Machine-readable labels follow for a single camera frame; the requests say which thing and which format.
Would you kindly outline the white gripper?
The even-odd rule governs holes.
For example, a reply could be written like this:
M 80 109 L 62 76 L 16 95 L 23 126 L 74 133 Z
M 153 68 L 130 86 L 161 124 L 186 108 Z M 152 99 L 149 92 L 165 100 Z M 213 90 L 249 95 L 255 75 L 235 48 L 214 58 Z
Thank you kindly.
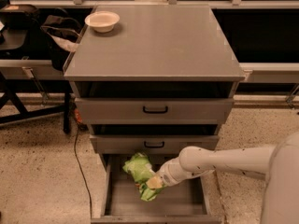
M 191 178 L 192 173 L 181 167 L 179 158 L 174 158 L 164 163 L 157 172 L 157 175 L 151 177 L 146 182 L 146 185 L 150 189 L 161 189 L 164 184 L 172 187 Z

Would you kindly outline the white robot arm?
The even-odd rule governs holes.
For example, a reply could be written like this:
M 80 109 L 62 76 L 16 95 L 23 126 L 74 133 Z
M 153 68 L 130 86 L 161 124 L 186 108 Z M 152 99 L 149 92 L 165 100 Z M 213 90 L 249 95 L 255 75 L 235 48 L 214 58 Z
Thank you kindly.
M 214 151 L 185 147 L 161 166 L 147 186 L 171 187 L 214 170 L 265 180 L 261 224 L 299 224 L 299 133 L 274 147 Z

